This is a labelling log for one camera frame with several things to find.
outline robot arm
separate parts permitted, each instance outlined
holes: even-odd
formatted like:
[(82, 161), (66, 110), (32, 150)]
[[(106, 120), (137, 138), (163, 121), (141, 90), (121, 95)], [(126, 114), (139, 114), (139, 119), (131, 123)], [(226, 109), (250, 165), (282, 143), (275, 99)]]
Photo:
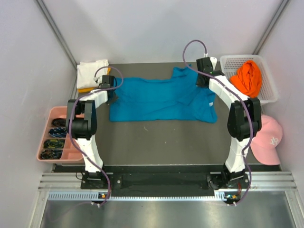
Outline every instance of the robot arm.
[[(209, 88), (216, 93), (221, 100), (230, 108), (228, 118), (228, 131), (231, 135), (231, 145), (229, 156), (224, 164), (222, 171), (222, 184), (227, 184), (230, 181), (243, 178), (245, 173), (245, 164), (242, 150), (249, 141), (249, 124), (248, 119), (244, 116), (244, 109), (238, 99), (227, 91), (224, 87), (228, 87), (235, 92), (246, 104), (254, 127), (254, 136), (261, 129), (261, 108), (260, 101), (257, 98), (249, 98), (239, 92), (223, 75), (221, 71), (214, 71), (217, 59), (213, 57), (205, 57), (197, 60), (198, 70), (204, 73), (213, 75), (217, 80), (221, 81), (225, 86), (221, 85), (217, 80), (210, 79), (204, 75), (198, 75), (196, 85), (199, 87)], [(102, 83), (99, 88), (113, 87), (113, 76), (103, 76)], [(66, 127), (72, 121), (72, 137), (76, 140), (79, 147), (86, 152), (84, 156), (85, 170), (87, 173), (96, 174), (99, 170), (88, 161), (88, 157), (94, 161), (99, 167), (103, 166), (103, 161), (100, 158), (95, 142), (95, 133), (97, 129), (96, 108), (108, 100), (115, 100), (116, 96), (113, 91), (98, 91), (93, 90), (90, 95), (80, 99), (76, 106), (75, 116), (73, 120), (68, 119)], [(71, 110), (75, 100), (69, 100), (67, 106), (67, 117), (70, 117)], [(248, 149), (244, 151), (244, 156), (247, 155)]]
[(228, 81), (221, 71), (214, 71), (216, 62), (217, 59), (214, 57), (205, 57), (197, 60), (198, 70), (213, 75), (215, 79), (198, 74), (196, 85), (209, 88), (216, 93), (230, 109), (227, 128), (231, 135), (231, 144), (229, 156), (223, 167), (221, 183), (217, 185), (217, 188), (220, 188), (223, 184), (227, 185), (228, 183), (231, 183), (231, 181), (239, 180), (244, 177), (244, 158), (247, 156), (248, 148), (244, 150), (244, 154), (242, 153), (242, 150), (248, 144), (250, 136), (248, 118), (245, 116), (241, 102), (235, 95), (226, 90), (225, 87), (237, 94), (246, 104), (253, 125), (254, 137), (256, 133), (261, 130), (262, 125), (259, 99), (249, 98), (244, 95)]

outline orange cloth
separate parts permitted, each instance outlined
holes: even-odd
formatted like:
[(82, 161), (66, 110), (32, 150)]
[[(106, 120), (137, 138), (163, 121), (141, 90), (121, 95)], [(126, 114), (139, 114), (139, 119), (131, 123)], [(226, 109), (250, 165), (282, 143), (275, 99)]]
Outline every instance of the orange cloth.
[(262, 73), (254, 61), (248, 60), (237, 70), (237, 75), (230, 78), (230, 82), (243, 94), (257, 97), (262, 87)]

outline gray table surface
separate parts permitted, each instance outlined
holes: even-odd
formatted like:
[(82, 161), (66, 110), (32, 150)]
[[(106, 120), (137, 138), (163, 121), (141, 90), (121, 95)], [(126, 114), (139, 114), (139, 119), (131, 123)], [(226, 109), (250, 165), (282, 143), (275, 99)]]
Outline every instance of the gray table surface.
[[(183, 63), (116, 64), (125, 77), (170, 78)], [(218, 120), (110, 122), (109, 106), (97, 109), (96, 144), (106, 165), (223, 164), (231, 137), (227, 130), (229, 109), (214, 101)], [(259, 163), (251, 152), (248, 163)]]

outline pink baseball cap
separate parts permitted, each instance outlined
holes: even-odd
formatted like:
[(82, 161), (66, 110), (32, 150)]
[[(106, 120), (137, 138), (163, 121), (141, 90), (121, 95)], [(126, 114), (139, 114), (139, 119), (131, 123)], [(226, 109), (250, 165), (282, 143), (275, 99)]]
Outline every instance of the pink baseball cap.
[(281, 142), (282, 137), (281, 125), (274, 118), (262, 115), (262, 129), (256, 133), (250, 144), (255, 158), (265, 165), (279, 165), (276, 146)]

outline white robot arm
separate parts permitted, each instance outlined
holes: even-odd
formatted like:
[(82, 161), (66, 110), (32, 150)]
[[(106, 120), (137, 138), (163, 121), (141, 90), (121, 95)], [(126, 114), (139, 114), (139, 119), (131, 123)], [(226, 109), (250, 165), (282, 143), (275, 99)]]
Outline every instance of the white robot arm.
[[(244, 116), (243, 107), (240, 105), (238, 99), (229, 91), (227, 91), (224, 87), (228, 87), (230, 90), (236, 93), (243, 101), (246, 102), (248, 106), (251, 105), (251, 109), (253, 108), (253, 106), (258, 109), (254, 112), (253, 110), (251, 110), (250, 112), (256, 115), (255, 117), (250, 115), (251, 119), (256, 122), (254, 128), (255, 134), (261, 128), (261, 111), (260, 103), (257, 98), (254, 98), (252, 101), (252, 98), (249, 98), (248, 96), (242, 94), (227, 80), (225, 76), (222, 75), (221, 72), (221, 75), (216, 76), (216, 74), (219, 73), (217, 71), (214, 71), (216, 62), (217, 59), (213, 57), (205, 57), (202, 59), (198, 59), (198, 69), (199, 71), (213, 74), (216, 79), (221, 81), (225, 86), (221, 85), (221, 83), (219, 83), (215, 79), (207, 79), (202, 75), (198, 75), (197, 86), (208, 87), (211, 91), (216, 93), (221, 100), (224, 101), (228, 108), (230, 108), (228, 119), (228, 131), (231, 135), (231, 145), (229, 156), (224, 164), (224, 171), (222, 172), (224, 174), (223, 176), (225, 176), (226, 179), (224, 182), (227, 183), (234, 179), (242, 178), (244, 176), (245, 164), (243, 157), (247, 155), (248, 149), (244, 151), (244, 155), (242, 154), (242, 150), (249, 142), (249, 127), (248, 123), (246, 123), (247, 118)], [(80, 104), (78, 108), (82, 109), (82, 113), (89, 115), (86, 121), (89, 122), (88, 125), (90, 127), (85, 128), (85, 130), (89, 131), (89, 133), (82, 133), (82, 131), (78, 131), (79, 125), (77, 125), (77, 118), (75, 117), (75, 119), (73, 120), (72, 133), (74, 134), (72, 137), (76, 139), (76, 142), (78, 143), (81, 150), (87, 154), (86, 157), (84, 156), (85, 170), (89, 173), (99, 172), (99, 169), (93, 166), (90, 161), (88, 161), (88, 157), (99, 167), (103, 166), (103, 161), (98, 154), (98, 149), (95, 142), (95, 132), (97, 126), (96, 108), (99, 107), (101, 104), (106, 103), (107, 101), (108, 91), (100, 90), (93, 90), (90, 95), (80, 99)], [(71, 109), (73, 103), (74, 100), (70, 100), (68, 103), (68, 114), (70, 113), (69, 109)]]

